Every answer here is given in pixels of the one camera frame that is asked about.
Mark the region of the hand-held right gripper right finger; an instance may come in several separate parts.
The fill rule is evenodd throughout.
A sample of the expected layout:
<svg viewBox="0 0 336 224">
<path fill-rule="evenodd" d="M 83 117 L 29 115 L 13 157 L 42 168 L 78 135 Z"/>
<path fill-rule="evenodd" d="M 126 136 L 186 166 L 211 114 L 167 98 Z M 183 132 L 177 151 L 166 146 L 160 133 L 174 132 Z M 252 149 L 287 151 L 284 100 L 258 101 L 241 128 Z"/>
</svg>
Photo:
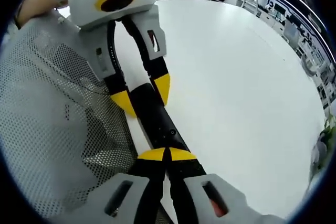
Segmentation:
<svg viewBox="0 0 336 224">
<path fill-rule="evenodd" d="M 170 148 L 170 194 L 179 223 L 285 223 L 261 214 L 244 193 L 216 174 L 208 174 L 194 154 Z"/>
</svg>

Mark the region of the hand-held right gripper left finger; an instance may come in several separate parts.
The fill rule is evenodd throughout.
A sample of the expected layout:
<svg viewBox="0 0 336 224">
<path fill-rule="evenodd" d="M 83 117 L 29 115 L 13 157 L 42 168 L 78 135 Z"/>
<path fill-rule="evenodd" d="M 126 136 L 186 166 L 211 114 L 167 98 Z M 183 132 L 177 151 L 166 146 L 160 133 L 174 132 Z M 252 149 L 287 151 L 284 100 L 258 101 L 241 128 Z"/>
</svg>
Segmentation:
<svg viewBox="0 0 336 224">
<path fill-rule="evenodd" d="M 86 203 L 50 223 L 155 223 L 163 196 L 165 148 L 140 154 L 127 173 L 118 173 L 88 194 Z"/>
</svg>

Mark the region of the person's left hand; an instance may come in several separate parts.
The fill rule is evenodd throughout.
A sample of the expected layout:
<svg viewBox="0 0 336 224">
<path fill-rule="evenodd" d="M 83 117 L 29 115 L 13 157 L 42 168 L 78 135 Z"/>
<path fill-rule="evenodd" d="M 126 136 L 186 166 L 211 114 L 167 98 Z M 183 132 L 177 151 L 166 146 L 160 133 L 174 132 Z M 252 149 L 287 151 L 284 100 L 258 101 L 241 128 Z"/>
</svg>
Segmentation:
<svg viewBox="0 0 336 224">
<path fill-rule="evenodd" d="M 23 0 L 14 16 L 14 22 L 20 29 L 32 18 L 43 15 L 55 8 L 63 8 L 68 0 Z"/>
</svg>

